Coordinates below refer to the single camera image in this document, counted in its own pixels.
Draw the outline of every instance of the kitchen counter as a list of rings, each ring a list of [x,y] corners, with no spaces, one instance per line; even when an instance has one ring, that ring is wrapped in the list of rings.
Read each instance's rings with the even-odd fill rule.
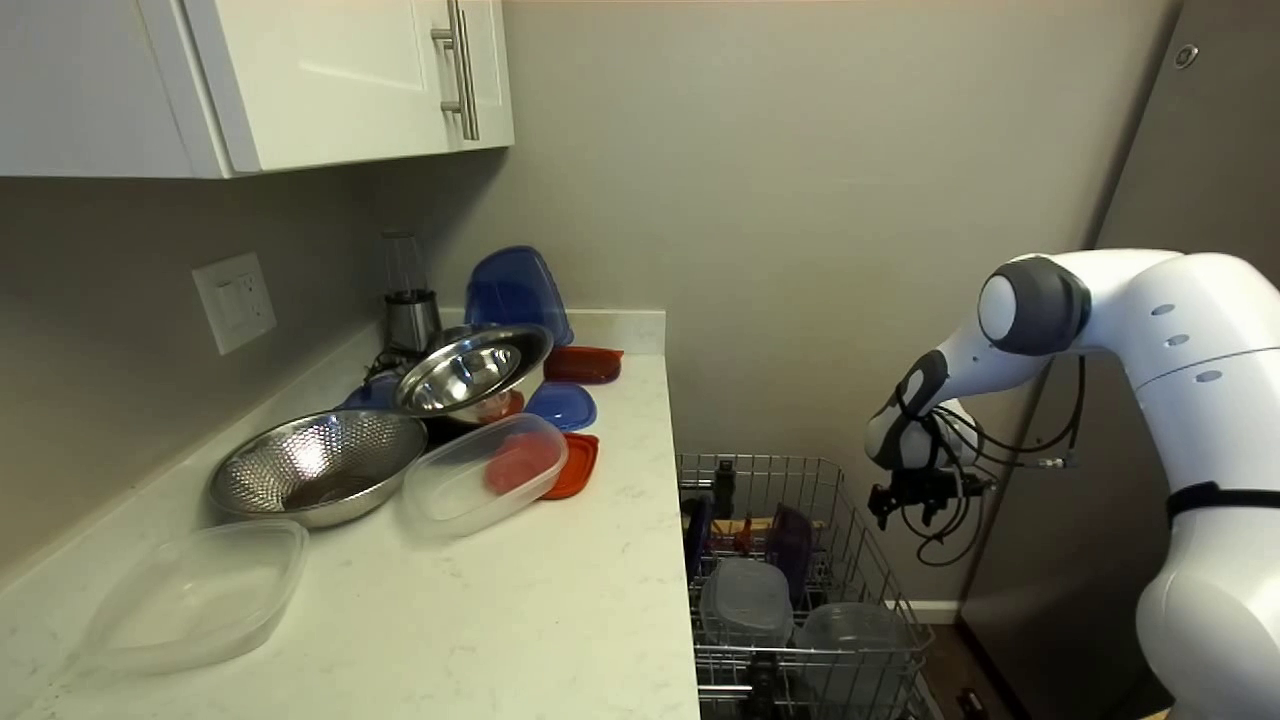
[[[697,715],[691,628],[685,597],[675,446],[659,312],[575,312],[578,344],[622,348],[622,374],[591,385],[599,459],[575,498],[535,504],[457,543],[419,543],[398,504],[317,532],[304,579],[272,640],[239,661],[144,677],[76,680],[46,692],[90,598],[129,569],[122,553],[182,532],[209,467],[288,405],[341,394],[376,336],[345,344],[307,378],[221,430],[190,459],[108,510],[0,593],[0,696],[44,699],[26,715],[307,715],[307,720],[613,720]]]

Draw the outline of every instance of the cabinet door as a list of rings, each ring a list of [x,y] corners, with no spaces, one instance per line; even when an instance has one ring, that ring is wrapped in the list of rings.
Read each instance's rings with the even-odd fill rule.
[[[216,172],[216,141],[175,124],[135,0],[4,0],[0,96],[0,174]]]
[[[182,0],[233,172],[449,152],[422,0]]]
[[[510,142],[507,34],[501,0],[422,0],[434,34],[434,73],[449,149]]]

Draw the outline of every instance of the dishwasher rack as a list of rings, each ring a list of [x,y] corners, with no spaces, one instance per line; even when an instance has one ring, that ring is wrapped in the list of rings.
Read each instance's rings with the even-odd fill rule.
[[[704,720],[933,720],[939,715],[915,624],[888,558],[859,524],[843,470],[818,457],[675,451],[686,606]],[[752,555],[789,575],[793,628],[780,640],[710,632],[704,587],[714,563]],[[812,642],[812,612],[857,612],[839,640]]]

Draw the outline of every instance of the metal cup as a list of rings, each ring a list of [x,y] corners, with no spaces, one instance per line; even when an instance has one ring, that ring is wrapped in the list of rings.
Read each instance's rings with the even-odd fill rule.
[[[438,307],[434,293],[390,293],[385,296],[389,316],[385,316],[385,348],[422,355],[438,338]]]

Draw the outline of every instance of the metal mixing bowl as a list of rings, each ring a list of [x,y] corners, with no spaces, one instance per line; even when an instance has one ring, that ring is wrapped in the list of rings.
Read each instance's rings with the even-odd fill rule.
[[[376,510],[422,446],[429,428],[405,413],[312,413],[222,457],[209,496],[222,519],[290,515],[337,529]]]
[[[433,355],[398,374],[398,405],[422,417],[450,417],[465,422],[487,422],[502,417],[497,405],[502,393],[533,394],[529,385],[538,378],[535,368],[552,355],[547,326],[478,326],[450,336]]]

